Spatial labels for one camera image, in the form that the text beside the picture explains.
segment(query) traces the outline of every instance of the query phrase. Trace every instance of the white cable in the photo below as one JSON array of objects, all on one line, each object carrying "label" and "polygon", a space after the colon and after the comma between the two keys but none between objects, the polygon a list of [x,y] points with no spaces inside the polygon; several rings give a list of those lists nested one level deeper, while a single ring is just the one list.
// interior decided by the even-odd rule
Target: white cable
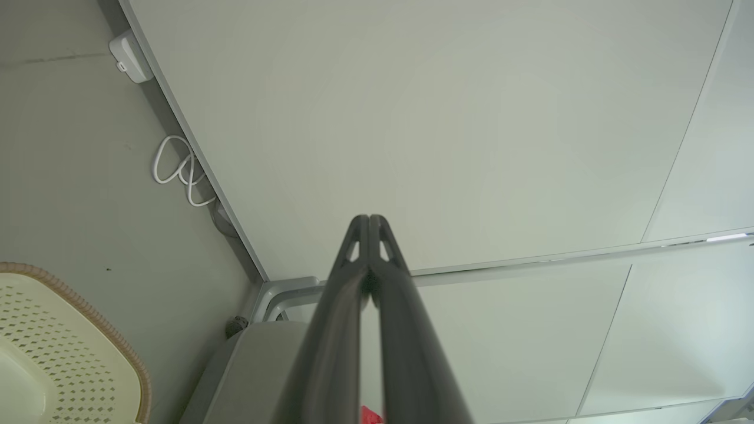
[{"label": "white cable", "polygon": [[[165,149],[165,145],[168,141],[176,139],[183,141],[183,144],[186,144],[186,148],[188,149],[188,155],[183,158],[180,164],[178,164],[178,168],[165,180],[161,180],[160,177],[157,175],[157,166],[160,164],[160,157],[162,157],[162,150]],[[194,203],[194,199],[191,197],[191,192],[194,186],[197,185],[200,181],[202,181],[203,178],[205,178],[207,175],[202,174],[201,177],[199,177],[196,181],[194,181],[194,161],[196,160],[196,157],[194,155],[194,150],[191,148],[191,145],[189,145],[189,142],[186,141],[185,138],[179,137],[179,136],[167,136],[162,140],[162,143],[160,143],[160,147],[157,149],[157,154],[155,155],[155,161],[152,163],[152,178],[155,179],[160,184],[169,183],[173,180],[176,176],[178,176],[179,180],[181,180],[181,183],[183,183],[184,186],[186,186],[186,198],[188,198],[188,202],[192,206],[200,207],[205,206],[210,203],[212,203],[217,196],[211,198],[208,201],[203,201],[201,203]],[[183,178],[183,167],[186,166],[188,163],[188,180]]]}]

